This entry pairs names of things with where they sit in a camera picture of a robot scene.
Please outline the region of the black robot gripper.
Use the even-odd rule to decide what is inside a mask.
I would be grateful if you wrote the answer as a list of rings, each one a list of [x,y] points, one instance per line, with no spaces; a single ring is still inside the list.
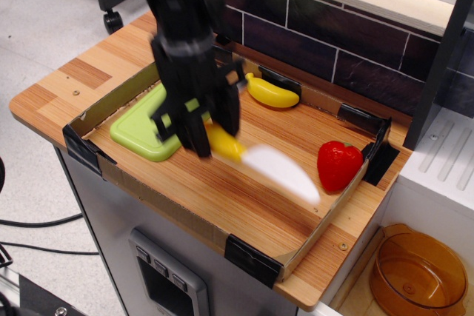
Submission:
[[[194,41],[169,41],[158,34],[151,41],[159,78],[166,90],[164,103],[153,113],[158,138],[177,135],[185,149],[200,158],[211,156],[210,143],[199,112],[188,107],[193,99],[217,124],[236,136],[240,129],[238,83],[245,80],[243,61],[216,62],[213,35]]]

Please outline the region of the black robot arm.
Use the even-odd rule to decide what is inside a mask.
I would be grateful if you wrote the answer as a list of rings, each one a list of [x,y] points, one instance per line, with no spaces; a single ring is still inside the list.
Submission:
[[[147,0],[158,32],[151,41],[164,103],[153,113],[160,140],[175,135],[200,158],[211,154],[203,114],[225,132],[240,128],[238,87],[227,76],[245,79],[241,61],[216,63],[214,32],[223,26],[225,0]]]

